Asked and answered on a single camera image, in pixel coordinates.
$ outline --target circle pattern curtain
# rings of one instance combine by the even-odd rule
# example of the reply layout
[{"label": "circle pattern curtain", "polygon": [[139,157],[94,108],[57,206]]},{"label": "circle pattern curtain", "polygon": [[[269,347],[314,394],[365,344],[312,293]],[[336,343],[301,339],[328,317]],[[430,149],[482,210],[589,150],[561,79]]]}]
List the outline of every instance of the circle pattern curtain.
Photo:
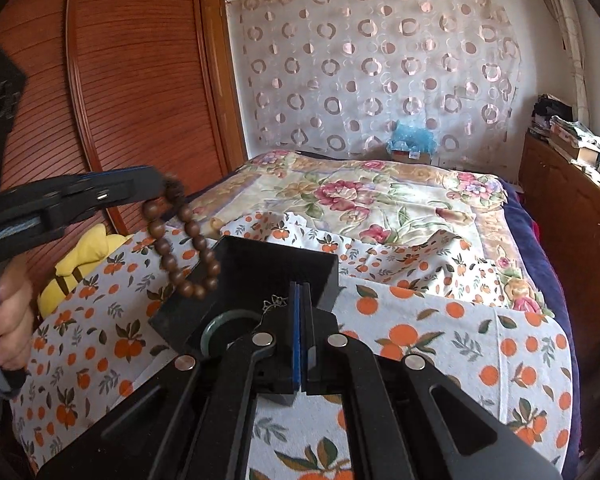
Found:
[{"label": "circle pattern curtain", "polygon": [[230,6],[247,134],[359,158],[398,122],[440,166],[504,166],[520,50],[491,0],[239,0]]}]

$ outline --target wooden bead bracelet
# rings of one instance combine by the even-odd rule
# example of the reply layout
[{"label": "wooden bead bracelet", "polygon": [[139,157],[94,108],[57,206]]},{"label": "wooden bead bracelet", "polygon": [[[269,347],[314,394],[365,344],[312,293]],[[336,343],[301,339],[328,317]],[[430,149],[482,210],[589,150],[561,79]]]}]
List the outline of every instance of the wooden bead bracelet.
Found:
[{"label": "wooden bead bracelet", "polygon": [[178,266],[176,257],[171,254],[171,244],[164,238],[166,229],[164,221],[160,218],[160,205],[155,200],[148,200],[142,204],[142,216],[148,222],[147,230],[149,235],[155,238],[154,248],[162,257],[160,264],[169,273],[171,284],[185,298],[203,300],[207,291],[218,288],[220,263],[216,260],[214,252],[206,246],[205,237],[200,234],[200,224],[193,219],[193,211],[186,202],[182,183],[175,178],[167,178],[164,197],[176,208],[178,218],[184,222],[184,231],[198,251],[200,261],[206,265],[206,278],[202,280],[202,284],[187,280]]}]

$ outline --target wooden cabinet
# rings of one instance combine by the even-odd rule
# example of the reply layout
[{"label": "wooden cabinet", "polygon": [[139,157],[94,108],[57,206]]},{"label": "wooden cabinet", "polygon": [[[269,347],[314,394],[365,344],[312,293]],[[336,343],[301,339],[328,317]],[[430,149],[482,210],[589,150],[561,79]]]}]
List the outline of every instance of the wooden cabinet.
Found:
[{"label": "wooden cabinet", "polygon": [[600,359],[600,186],[527,136],[520,164],[525,208],[560,278],[584,374]]},{"label": "wooden cabinet", "polygon": [[[194,192],[244,160],[218,127],[201,0],[9,0],[0,46],[27,75],[3,189],[150,164]],[[114,207],[29,251],[36,289],[102,221],[121,234],[145,224],[138,204]]]}]

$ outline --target hand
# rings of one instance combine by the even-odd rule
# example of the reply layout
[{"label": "hand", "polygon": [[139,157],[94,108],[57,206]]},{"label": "hand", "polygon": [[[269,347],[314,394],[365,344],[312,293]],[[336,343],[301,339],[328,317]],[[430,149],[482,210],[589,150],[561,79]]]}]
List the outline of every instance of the hand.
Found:
[{"label": "hand", "polygon": [[34,320],[31,297],[27,259],[19,254],[0,277],[0,366],[5,370],[18,370],[29,361]]}]

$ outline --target yellow plush toy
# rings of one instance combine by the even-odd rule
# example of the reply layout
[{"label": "yellow plush toy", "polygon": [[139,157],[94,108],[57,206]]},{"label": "yellow plush toy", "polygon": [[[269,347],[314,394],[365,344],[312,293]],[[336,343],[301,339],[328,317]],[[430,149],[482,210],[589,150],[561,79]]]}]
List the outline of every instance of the yellow plush toy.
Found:
[{"label": "yellow plush toy", "polygon": [[85,232],[76,246],[58,262],[55,275],[38,296],[40,316],[43,319],[49,316],[66,295],[127,238],[122,235],[107,235],[104,224],[94,225]]}]

